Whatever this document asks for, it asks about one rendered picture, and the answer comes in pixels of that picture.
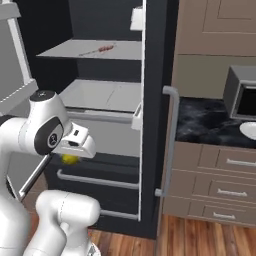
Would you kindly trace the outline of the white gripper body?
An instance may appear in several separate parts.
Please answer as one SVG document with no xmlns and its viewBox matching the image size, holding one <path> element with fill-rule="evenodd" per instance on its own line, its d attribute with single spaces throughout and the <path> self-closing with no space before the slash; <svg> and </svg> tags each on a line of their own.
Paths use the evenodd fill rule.
<svg viewBox="0 0 256 256">
<path fill-rule="evenodd" d="M 82 158 L 93 158 L 96 155 L 96 144 L 90 135 L 82 143 L 62 139 L 53 152 Z"/>
</svg>

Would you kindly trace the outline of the yellow lemon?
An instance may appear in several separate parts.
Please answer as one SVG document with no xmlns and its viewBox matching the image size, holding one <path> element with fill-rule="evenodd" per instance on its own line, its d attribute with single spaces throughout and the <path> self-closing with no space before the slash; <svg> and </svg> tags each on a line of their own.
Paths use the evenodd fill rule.
<svg viewBox="0 0 256 256">
<path fill-rule="evenodd" d="M 74 165 L 80 161 L 80 158 L 75 155 L 63 154 L 61 160 L 63 164 Z"/>
</svg>

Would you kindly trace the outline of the grey fridge crisper drawer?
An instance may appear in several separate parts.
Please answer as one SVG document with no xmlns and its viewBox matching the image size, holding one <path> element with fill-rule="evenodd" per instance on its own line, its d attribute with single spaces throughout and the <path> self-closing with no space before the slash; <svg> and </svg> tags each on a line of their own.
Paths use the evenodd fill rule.
<svg viewBox="0 0 256 256">
<path fill-rule="evenodd" d="M 99 153 L 140 156 L 140 132 L 133 130 L 132 115 L 109 111 L 71 111 L 69 118 L 89 129 Z"/>
</svg>

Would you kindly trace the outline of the grey fridge door bar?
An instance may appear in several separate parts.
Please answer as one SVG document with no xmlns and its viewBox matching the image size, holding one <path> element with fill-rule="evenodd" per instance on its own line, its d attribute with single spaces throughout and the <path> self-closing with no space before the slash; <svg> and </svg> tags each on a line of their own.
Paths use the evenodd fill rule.
<svg viewBox="0 0 256 256">
<path fill-rule="evenodd" d="M 45 167 L 51 160 L 52 156 L 47 155 L 45 156 L 33 169 L 33 172 L 30 174 L 30 176 L 27 178 L 24 185 L 19 190 L 19 200 L 22 201 L 24 197 L 27 195 L 31 187 L 34 185 L 34 183 L 37 181 L 38 177 L 41 175 L 41 173 L 44 171 Z"/>
</svg>

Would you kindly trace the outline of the grey fridge shelf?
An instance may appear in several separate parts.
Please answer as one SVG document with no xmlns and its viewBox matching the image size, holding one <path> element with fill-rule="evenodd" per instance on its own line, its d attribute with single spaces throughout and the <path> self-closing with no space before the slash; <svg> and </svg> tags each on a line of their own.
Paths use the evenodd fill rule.
<svg viewBox="0 0 256 256">
<path fill-rule="evenodd" d="M 115 47 L 104 53 L 90 54 L 79 57 L 80 53 L 86 53 L 105 45 Z M 104 41 L 104 40 L 67 40 L 51 49 L 48 49 L 38 57 L 56 58 L 87 58 L 87 59 L 111 59 L 111 60 L 140 60 L 142 57 L 142 43 L 140 41 Z"/>
<path fill-rule="evenodd" d="M 141 84 L 74 80 L 60 97 L 71 108 L 134 112 L 141 101 Z"/>
</svg>

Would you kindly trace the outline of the white fridge door bin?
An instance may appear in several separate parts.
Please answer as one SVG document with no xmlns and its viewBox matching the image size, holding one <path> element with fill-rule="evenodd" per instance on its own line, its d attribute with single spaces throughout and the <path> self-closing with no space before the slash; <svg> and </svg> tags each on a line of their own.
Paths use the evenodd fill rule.
<svg viewBox="0 0 256 256">
<path fill-rule="evenodd" d="M 139 104 L 132 117 L 131 128 L 133 130 L 140 130 L 142 125 L 142 105 Z"/>
<path fill-rule="evenodd" d="M 131 14 L 131 31 L 141 31 L 143 29 L 143 8 L 135 7 Z"/>
</svg>

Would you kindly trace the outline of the grey-lined open fridge door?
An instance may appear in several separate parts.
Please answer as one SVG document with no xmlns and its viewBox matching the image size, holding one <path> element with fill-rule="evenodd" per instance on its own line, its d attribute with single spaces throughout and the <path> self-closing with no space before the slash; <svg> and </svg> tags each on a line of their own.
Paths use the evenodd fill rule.
<svg viewBox="0 0 256 256">
<path fill-rule="evenodd" d="M 31 77 L 17 19 L 20 12 L 12 0 L 0 0 L 0 116 L 9 114 L 26 118 L 29 96 L 37 90 Z M 42 162 L 42 156 L 13 153 L 8 181 L 18 200 L 28 192 L 30 179 Z"/>
</svg>

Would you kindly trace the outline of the black open fridge door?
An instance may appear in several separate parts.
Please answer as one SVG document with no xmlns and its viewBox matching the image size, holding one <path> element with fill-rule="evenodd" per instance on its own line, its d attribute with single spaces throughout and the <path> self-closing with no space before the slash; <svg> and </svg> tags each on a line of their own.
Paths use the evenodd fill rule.
<svg viewBox="0 0 256 256">
<path fill-rule="evenodd" d="M 145 68 L 142 143 L 142 208 L 140 234 L 156 237 L 164 163 L 169 98 L 180 0 L 146 0 Z"/>
</svg>

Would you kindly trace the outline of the black fridge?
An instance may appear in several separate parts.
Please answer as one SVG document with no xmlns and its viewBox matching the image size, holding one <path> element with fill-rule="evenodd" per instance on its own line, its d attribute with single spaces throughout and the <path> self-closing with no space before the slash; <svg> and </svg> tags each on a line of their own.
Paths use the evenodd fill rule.
<svg viewBox="0 0 256 256">
<path fill-rule="evenodd" d="M 19 25 L 33 77 L 42 89 L 64 91 L 74 80 L 141 84 L 140 60 L 38 57 L 67 40 L 140 41 L 130 30 L 131 14 L 142 0 L 15 0 L 21 12 Z M 86 110 L 66 107 L 67 112 Z M 141 222 L 141 132 L 138 221 Z"/>
</svg>

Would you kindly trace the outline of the white plate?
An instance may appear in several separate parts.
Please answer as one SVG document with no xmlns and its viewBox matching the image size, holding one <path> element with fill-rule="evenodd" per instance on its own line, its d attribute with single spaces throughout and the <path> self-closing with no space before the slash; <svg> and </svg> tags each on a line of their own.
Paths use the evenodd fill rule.
<svg viewBox="0 0 256 256">
<path fill-rule="evenodd" d="M 256 140 L 256 122 L 245 122 L 239 127 L 240 132 L 251 140 Z"/>
</svg>

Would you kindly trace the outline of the black freezer drawer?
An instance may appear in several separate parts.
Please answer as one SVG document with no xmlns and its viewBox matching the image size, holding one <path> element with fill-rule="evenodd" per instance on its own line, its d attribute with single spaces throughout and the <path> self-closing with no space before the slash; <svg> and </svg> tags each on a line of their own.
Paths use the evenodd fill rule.
<svg viewBox="0 0 256 256">
<path fill-rule="evenodd" d="M 59 155 L 54 154 L 44 174 L 49 189 L 88 195 L 97 199 L 104 210 L 138 213 L 138 188 L 121 188 L 85 181 L 85 178 L 94 178 L 137 184 L 138 157 L 97 153 L 93 159 L 82 158 L 74 165 L 66 165 Z"/>
<path fill-rule="evenodd" d="M 118 212 L 122 214 L 138 214 L 137 202 L 134 200 L 112 201 L 101 200 L 100 206 L 103 211 Z M 101 214 L 92 228 L 112 233 L 121 233 L 132 236 L 144 236 L 144 226 L 136 219 L 122 218 L 117 215 L 109 216 Z"/>
</svg>

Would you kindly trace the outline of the red meat skewer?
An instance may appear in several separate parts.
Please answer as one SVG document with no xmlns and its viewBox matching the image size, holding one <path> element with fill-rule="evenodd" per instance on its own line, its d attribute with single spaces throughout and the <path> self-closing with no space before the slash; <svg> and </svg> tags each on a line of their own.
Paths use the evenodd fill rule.
<svg viewBox="0 0 256 256">
<path fill-rule="evenodd" d="M 83 57 L 83 56 L 90 55 L 90 54 L 104 53 L 104 52 L 112 50 L 114 47 L 115 47 L 114 44 L 113 45 L 105 45 L 105 46 L 99 47 L 98 49 L 93 50 L 93 51 L 89 51 L 86 53 L 80 53 L 78 56 Z"/>
</svg>

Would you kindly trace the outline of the beige drawer front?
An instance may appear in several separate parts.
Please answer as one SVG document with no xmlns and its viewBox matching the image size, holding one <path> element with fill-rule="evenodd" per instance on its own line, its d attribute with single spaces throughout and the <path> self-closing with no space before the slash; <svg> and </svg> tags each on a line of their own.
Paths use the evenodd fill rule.
<svg viewBox="0 0 256 256">
<path fill-rule="evenodd" d="M 222 218 L 213 217 L 213 212 L 219 214 L 235 215 L 236 220 L 228 220 Z M 213 218 L 221 221 L 230 221 L 242 224 L 252 224 L 256 225 L 256 210 L 247 210 L 247 209 L 234 209 L 228 207 L 217 207 L 206 205 L 202 213 L 203 217 Z"/>
<path fill-rule="evenodd" d="M 245 191 L 248 194 L 248 197 L 236 197 L 236 196 L 217 194 L 218 188 L 220 188 L 222 190 L 236 191 L 236 192 L 244 192 Z M 241 183 L 231 183 L 231 182 L 212 180 L 210 183 L 208 195 L 213 196 L 213 197 L 222 198 L 222 199 L 230 199 L 230 200 L 236 200 L 236 201 L 256 203 L 256 185 L 248 185 L 248 184 L 241 184 Z"/>
<path fill-rule="evenodd" d="M 241 151 L 241 150 L 221 149 L 219 151 L 216 166 L 219 169 L 223 169 L 223 170 L 256 173 L 256 167 L 227 164 L 226 163 L 227 159 L 238 160 L 238 161 L 247 161 L 247 162 L 256 162 L 256 152 L 255 151 L 250 152 L 250 151 Z"/>
</svg>

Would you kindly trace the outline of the grey microwave oven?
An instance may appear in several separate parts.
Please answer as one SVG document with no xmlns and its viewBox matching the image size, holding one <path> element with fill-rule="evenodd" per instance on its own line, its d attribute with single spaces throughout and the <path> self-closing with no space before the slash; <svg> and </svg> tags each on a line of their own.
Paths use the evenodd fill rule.
<svg viewBox="0 0 256 256">
<path fill-rule="evenodd" d="M 229 67 L 223 101 L 230 118 L 256 121 L 256 66 Z"/>
</svg>

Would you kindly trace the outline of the beige wall cupboard door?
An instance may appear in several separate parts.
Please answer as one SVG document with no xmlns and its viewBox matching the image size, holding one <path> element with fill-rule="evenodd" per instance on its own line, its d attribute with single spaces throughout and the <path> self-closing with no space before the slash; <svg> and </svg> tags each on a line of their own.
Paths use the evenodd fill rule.
<svg viewBox="0 0 256 256">
<path fill-rule="evenodd" d="M 178 53 L 256 56 L 256 0 L 180 0 Z"/>
</svg>

